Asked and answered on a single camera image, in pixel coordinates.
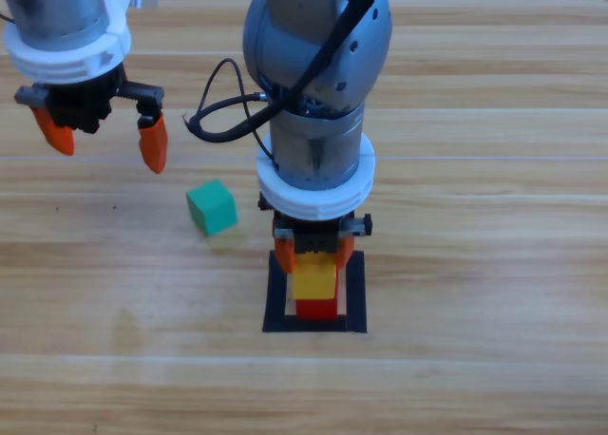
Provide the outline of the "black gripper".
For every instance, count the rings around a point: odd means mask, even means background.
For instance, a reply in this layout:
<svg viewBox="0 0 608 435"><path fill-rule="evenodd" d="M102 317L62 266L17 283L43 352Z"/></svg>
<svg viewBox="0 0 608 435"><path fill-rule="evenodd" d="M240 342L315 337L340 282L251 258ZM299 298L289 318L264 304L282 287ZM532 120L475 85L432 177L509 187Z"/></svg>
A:
<svg viewBox="0 0 608 435"><path fill-rule="evenodd" d="M167 161L163 97L162 87L130 81L122 67L76 84L23 85L14 95L17 103L31 109L47 143L66 156L74 154L73 130L94 134L111 113L114 98L135 101L140 114L137 125L142 159L156 174L163 171Z"/></svg>
<svg viewBox="0 0 608 435"><path fill-rule="evenodd" d="M285 274L295 266L295 254L330 253L337 268L344 268L352 257L356 237L370 236L371 214L357 217L355 212L326 220L305 220L275 211L273 237L275 258Z"/></svg>

